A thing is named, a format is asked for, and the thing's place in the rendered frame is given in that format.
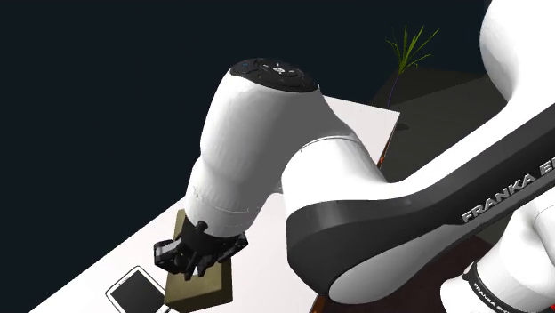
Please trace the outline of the olive brown box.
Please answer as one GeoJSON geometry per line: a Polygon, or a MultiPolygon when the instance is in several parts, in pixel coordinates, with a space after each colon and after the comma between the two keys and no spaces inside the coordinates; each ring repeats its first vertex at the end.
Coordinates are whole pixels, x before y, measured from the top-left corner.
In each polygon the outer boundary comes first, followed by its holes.
{"type": "Polygon", "coordinates": [[[165,304],[179,313],[191,313],[233,301],[231,258],[223,263],[216,262],[202,277],[194,272],[190,280],[185,280],[173,265],[175,248],[186,218],[185,211],[179,210],[173,238],[153,245],[155,265],[167,272],[165,304]]]}

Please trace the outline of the white table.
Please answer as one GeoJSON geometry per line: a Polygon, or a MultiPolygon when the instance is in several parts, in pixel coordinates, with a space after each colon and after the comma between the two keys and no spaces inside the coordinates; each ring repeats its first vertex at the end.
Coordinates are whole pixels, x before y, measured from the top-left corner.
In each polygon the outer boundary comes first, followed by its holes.
{"type": "MultiPolygon", "coordinates": [[[[371,158],[378,160],[398,112],[332,97],[327,102],[355,131],[371,158]]],[[[176,214],[183,206],[182,200],[176,202],[29,313],[118,313],[105,292],[136,265],[163,285],[166,273],[154,265],[152,245],[173,235],[176,214]]],[[[249,245],[231,259],[233,301],[198,313],[310,312],[316,294],[289,268],[286,216],[282,196],[272,195],[246,232],[249,245]]]]}

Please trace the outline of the white tablet with black screen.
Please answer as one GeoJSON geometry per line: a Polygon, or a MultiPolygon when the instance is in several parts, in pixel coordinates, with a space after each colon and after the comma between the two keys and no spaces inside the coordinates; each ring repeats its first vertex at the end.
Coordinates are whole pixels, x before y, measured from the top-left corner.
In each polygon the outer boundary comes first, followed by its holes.
{"type": "Polygon", "coordinates": [[[172,313],[165,304],[164,288],[139,265],[120,277],[105,295],[118,313],[172,313]]]}

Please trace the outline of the green plant with thin leaves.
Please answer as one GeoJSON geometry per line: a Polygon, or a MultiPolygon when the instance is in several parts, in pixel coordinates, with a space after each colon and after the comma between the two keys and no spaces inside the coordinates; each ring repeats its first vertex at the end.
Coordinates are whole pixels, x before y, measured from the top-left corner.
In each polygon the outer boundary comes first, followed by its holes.
{"type": "Polygon", "coordinates": [[[404,74],[404,72],[412,66],[418,68],[418,63],[420,61],[431,56],[431,53],[427,53],[420,57],[415,57],[415,55],[439,32],[439,29],[436,29],[429,38],[418,44],[424,28],[425,26],[422,25],[419,31],[415,35],[413,35],[412,38],[409,38],[408,26],[405,25],[401,42],[397,40],[394,30],[391,30],[391,40],[385,38],[385,42],[390,45],[398,63],[397,74],[395,75],[394,82],[392,83],[392,87],[390,88],[386,108],[390,107],[392,96],[398,84],[398,80],[404,74]]]}

